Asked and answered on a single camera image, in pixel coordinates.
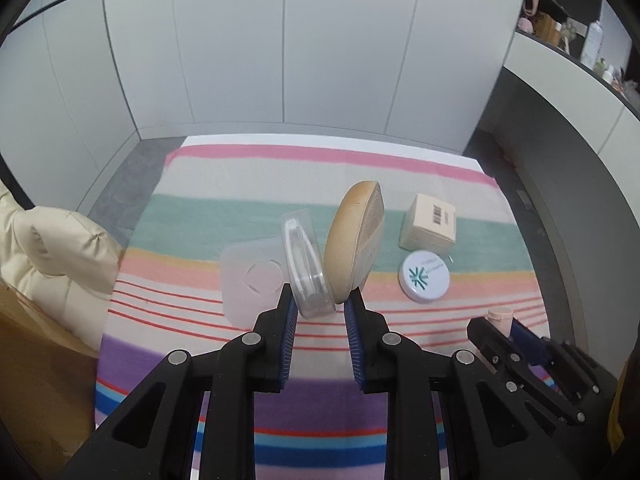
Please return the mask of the white spray bottle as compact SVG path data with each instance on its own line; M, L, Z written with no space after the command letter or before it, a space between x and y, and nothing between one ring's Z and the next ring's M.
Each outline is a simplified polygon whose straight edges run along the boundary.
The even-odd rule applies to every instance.
M588 26L579 58L579 61L588 70L594 70L594 66L598 62L603 36L604 33L599 20L592 22Z

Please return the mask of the clear plastic sponge holder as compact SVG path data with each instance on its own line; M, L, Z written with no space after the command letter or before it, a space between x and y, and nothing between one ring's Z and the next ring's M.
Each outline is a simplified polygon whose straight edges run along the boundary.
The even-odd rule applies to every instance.
M308 209L285 214L281 234L288 284L299 314L310 318L324 318L336 310L332 292L323 271L322 255Z

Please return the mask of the white curved shelf counter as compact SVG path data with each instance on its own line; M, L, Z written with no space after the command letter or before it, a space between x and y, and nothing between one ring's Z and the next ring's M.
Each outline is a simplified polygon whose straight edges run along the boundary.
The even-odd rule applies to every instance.
M639 212L639 114L560 49L514 32L503 67L536 91L582 136Z

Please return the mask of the translucent plastic lid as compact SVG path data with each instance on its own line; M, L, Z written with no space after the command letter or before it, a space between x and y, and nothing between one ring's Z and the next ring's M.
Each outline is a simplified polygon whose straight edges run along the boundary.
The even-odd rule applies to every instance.
M226 246L220 254L224 316L240 330L252 328L262 312L277 307L288 282L281 237Z

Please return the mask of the cream puffer jacket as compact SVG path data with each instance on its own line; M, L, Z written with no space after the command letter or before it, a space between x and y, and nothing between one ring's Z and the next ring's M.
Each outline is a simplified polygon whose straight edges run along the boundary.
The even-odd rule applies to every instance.
M1 188L1 279L94 351L124 248L77 211L22 208Z

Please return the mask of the beige cardboard box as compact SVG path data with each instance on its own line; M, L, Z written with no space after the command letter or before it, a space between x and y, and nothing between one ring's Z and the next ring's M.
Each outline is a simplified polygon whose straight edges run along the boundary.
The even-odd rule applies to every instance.
M456 244L457 211L438 198L418 194L405 213L399 246L409 252L427 250L446 255Z

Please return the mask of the striped colourful blanket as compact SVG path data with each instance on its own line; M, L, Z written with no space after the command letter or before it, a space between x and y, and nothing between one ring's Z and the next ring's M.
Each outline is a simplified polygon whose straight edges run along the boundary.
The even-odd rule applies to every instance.
M549 324L521 232L474 160L300 136L184 142L170 153L115 281L96 374L106 419L167 353L216 350L292 286L282 392L255 399L261 479L379 479L385 396L352 374L343 300L421 348L469 347L466 326L512 312Z

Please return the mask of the brown cardboard box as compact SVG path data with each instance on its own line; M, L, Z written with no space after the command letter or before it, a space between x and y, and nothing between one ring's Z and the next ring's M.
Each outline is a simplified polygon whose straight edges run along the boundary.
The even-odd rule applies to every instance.
M1 285L1 421L36 474L54 479L94 430L98 354Z

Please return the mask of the white round cosmetic compact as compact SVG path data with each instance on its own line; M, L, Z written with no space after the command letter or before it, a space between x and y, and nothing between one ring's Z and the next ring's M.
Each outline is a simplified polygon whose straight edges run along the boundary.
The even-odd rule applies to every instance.
M428 304L445 296L450 272L439 255L427 250L409 254L401 263L398 281L402 291L418 304Z

